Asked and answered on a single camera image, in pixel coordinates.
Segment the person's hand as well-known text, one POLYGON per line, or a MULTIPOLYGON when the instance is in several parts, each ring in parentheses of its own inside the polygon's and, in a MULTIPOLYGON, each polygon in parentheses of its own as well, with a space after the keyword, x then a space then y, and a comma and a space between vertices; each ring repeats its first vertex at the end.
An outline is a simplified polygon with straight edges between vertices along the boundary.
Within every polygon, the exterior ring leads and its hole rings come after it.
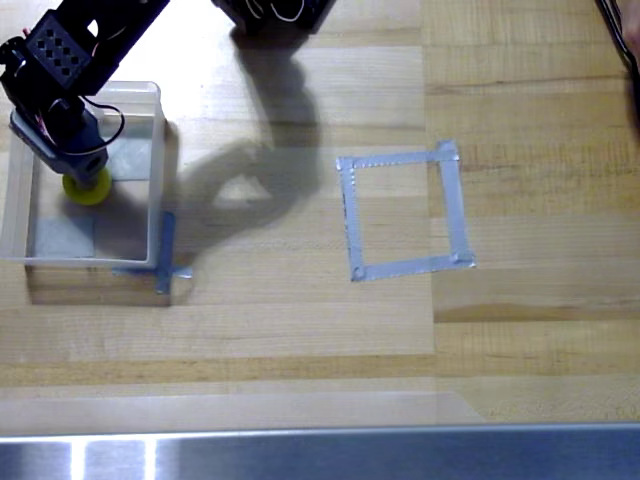
POLYGON ((640 49, 640 0, 620 2, 622 34, 629 51, 639 57, 640 49))

